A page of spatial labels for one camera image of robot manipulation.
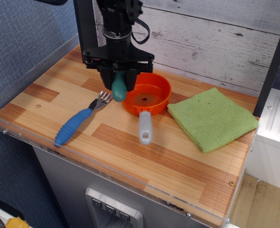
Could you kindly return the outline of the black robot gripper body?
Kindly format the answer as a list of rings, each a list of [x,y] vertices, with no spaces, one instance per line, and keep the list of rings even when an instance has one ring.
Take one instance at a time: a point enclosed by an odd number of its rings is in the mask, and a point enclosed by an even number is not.
[[[83,51],[87,68],[103,71],[131,71],[137,73],[153,71],[154,55],[136,48],[131,37],[122,39],[106,38],[101,47],[87,48]]]

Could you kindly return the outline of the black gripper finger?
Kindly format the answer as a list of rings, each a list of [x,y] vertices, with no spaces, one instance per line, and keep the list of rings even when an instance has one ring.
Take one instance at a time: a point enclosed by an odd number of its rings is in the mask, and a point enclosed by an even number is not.
[[[130,92],[134,90],[135,82],[137,78],[137,71],[136,70],[125,71],[125,78],[126,78],[127,91]]]
[[[115,69],[113,67],[100,66],[99,72],[100,72],[100,76],[102,78],[105,88],[112,88]]]

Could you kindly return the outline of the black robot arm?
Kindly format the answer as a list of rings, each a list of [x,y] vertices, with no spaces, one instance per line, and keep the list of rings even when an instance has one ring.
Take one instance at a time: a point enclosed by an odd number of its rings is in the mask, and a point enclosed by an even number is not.
[[[137,76],[153,71],[154,55],[136,48],[132,26],[137,23],[146,30],[149,27],[139,19],[143,13],[140,0],[99,0],[103,17],[102,33],[106,44],[83,51],[87,68],[97,69],[105,88],[112,90],[115,74],[123,73],[123,83],[130,92],[134,89]]]

